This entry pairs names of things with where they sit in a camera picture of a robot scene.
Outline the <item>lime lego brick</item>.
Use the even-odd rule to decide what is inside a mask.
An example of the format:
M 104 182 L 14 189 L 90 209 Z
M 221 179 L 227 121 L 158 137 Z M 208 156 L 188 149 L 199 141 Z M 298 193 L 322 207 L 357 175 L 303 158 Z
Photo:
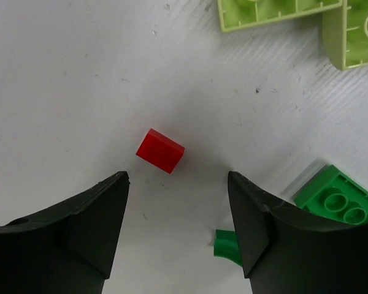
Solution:
M 322 15 L 322 38 L 331 64 L 339 70 L 368 66 L 368 0 L 342 1 Z
M 218 0 L 223 32 L 322 13 L 342 5 L 339 0 Z

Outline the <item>long green lego brick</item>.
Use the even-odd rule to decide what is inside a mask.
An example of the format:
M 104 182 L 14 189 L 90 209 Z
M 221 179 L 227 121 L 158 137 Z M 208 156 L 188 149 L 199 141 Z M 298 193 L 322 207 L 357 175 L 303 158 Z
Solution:
M 368 223 L 368 191 L 333 165 L 322 168 L 293 200 L 317 216 L 350 225 Z

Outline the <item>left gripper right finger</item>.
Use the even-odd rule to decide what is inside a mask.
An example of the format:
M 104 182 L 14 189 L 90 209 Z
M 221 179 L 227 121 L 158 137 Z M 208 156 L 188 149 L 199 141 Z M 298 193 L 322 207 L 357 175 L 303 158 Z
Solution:
M 368 293 L 368 223 L 316 216 L 236 171 L 228 195 L 253 293 Z

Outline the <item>small dark green lego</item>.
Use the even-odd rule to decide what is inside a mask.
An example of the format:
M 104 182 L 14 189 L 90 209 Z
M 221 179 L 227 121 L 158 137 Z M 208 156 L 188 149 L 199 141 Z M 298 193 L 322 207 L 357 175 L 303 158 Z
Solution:
M 242 259 L 235 231 L 215 230 L 213 255 L 215 257 L 228 259 L 236 265 L 242 266 Z

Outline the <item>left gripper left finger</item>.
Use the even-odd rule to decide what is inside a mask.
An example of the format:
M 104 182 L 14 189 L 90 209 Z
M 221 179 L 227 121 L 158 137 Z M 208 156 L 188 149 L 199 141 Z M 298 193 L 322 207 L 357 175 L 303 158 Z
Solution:
M 119 171 L 92 188 L 0 226 L 0 293 L 101 293 L 129 194 Z

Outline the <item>tiny red lego piece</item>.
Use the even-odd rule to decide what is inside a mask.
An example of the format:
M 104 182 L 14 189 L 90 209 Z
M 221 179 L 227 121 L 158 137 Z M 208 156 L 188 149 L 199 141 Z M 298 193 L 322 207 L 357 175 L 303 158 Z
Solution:
M 159 133 L 150 129 L 139 146 L 136 155 L 150 164 L 171 174 L 185 152 L 185 148 Z

